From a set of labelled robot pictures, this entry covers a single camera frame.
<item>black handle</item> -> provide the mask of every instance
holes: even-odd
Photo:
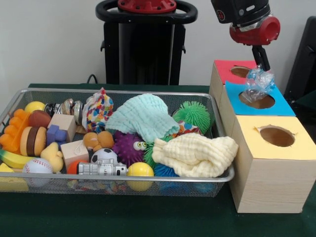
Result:
[[[96,16],[105,22],[113,23],[156,23],[156,24],[189,24],[198,17],[195,6],[185,1],[177,1],[177,9],[185,13],[138,14],[127,11],[108,11],[118,7],[118,0],[105,0],[95,8]]]

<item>green spiky ball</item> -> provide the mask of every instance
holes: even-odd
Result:
[[[165,136],[162,138],[163,141],[168,142],[171,139],[173,139],[172,136]],[[151,143],[147,143],[147,147],[145,149],[145,153],[144,153],[144,161],[151,167],[151,168],[155,168],[156,163],[153,160],[153,148],[154,148],[154,142]]]
[[[205,134],[211,126],[211,117],[213,123],[214,115],[210,115],[206,107],[197,101],[184,102],[176,114],[173,115],[176,122],[184,121],[199,127],[202,134]]]

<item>baseball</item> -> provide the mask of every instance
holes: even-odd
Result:
[[[53,168],[50,163],[42,158],[34,158],[27,162],[23,168],[23,173],[39,173],[39,174],[52,174]],[[50,179],[47,178],[25,178],[28,185],[34,188],[40,188],[49,183]]]

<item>cream knitted cloth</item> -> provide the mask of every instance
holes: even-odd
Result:
[[[182,177],[218,177],[232,164],[238,144],[230,137],[208,139],[197,133],[169,142],[155,140],[153,160]]]

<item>wire mesh basket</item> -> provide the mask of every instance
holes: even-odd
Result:
[[[0,116],[0,131],[3,133],[14,111],[23,109],[32,101],[43,103],[62,103],[66,99],[81,100],[83,103],[96,90],[71,90],[50,88],[28,88],[19,91],[10,101]],[[160,97],[168,106],[169,114],[173,114],[185,101],[198,101],[206,106],[208,112],[215,116],[215,122],[206,136],[215,138],[224,136],[223,126],[218,114],[216,102],[204,93],[171,93],[144,91],[107,91],[114,101],[114,111],[126,100],[139,94],[151,93]],[[82,134],[76,134],[74,141],[81,140]],[[133,177],[133,176],[95,176],[65,174],[35,174],[0,172],[0,191],[45,193],[45,194],[114,194],[114,195],[145,195],[145,196],[189,196],[214,197],[225,182],[234,177],[234,168],[230,166],[224,174],[217,178],[184,178],[184,177]],[[39,183],[40,187],[20,187],[18,184]],[[130,187],[149,187],[143,192],[137,192]]]

